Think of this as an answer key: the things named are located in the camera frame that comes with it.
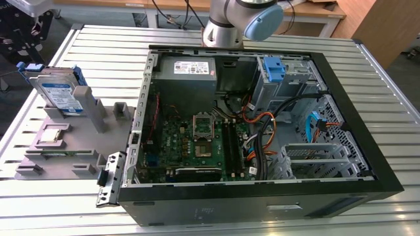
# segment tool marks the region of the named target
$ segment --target metal slat surface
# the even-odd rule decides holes
[[[78,64],[94,95],[105,105],[126,101],[137,105],[142,86],[145,59],[150,44],[201,45],[199,31],[85,26],[71,31],[51,65]],[[27,101],[30,109],[15,119],[19,125],[0,158],[0,231],[2,235],[114,235],[157,233],[223,235],[415,235],[420,226],[420,125],[406,109],[406,101],[389,87],[370,59],[353,40],[275,36],[265,42],[245,41],[253,49],[314,51],[327,60],[350,93],[381,150],[405,185],[406,191],[373,201],[333,219],[218,224],[205,228],[189,226],[141,227],[122,207],[95,208],[95,180],[13,180],[23,152],[31,144],[46,113],[45,101]]]

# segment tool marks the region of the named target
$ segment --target gray floor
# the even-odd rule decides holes
[[[62,17],[63,18],[61,20],[54,20],[49,39],[43,43],[45,49],[42,50],[42,55],[46,61],[53,59],[74,23],[106,26],[147,27],[147,21],[141,23],[145,19],[143,14],[135,14],[134,16],[130,13],[67,10],[62,12]],[[182,24],[185,22],[183,17],[178,18],[177,21]],[[178,26],[167,24],[163,18],[161,18],[161,27],[178,29]],[[191,19],[187,28],[190,30],[201,29],[201,24],[195,18]],[[0,56],[0,75],[14,70],[17,70],[15,65],[10,64]],[[415,107],[420,109],[420,62],[410,61],[406,59],[405,55],[401,55],[387,72],[402,91],[406,93],[409,99],[413,101]],[[11,85],[11,88],[9,93],[0,93],[0,137],[6,133],[33,90],[33,87],[27,84],[18,73],[5,76],[3,79]]]

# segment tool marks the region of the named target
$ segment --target motherboard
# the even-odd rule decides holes
[[[141,182],[189,182],[191,177],[203,181],[251,180],[242,149],[247,132],[247,124],[226,123],[207,114],[165,121],[161,152],[146,154]]]

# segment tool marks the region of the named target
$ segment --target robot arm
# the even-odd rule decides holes
[[[203,42],[209,47],[241,48],[243,35],[253,41],[263,41],[282,21],[278,0],[214,0]]]

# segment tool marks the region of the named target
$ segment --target power supply label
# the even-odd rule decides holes
[[[85,109],[81,102],[73,96],[73,88],[69,84],[42,84],[46,95],[57,107],[70,113],[81,113]]]
[[[178,61],[174,65],[174,74],[209,75],[210,63],[205,61]]]

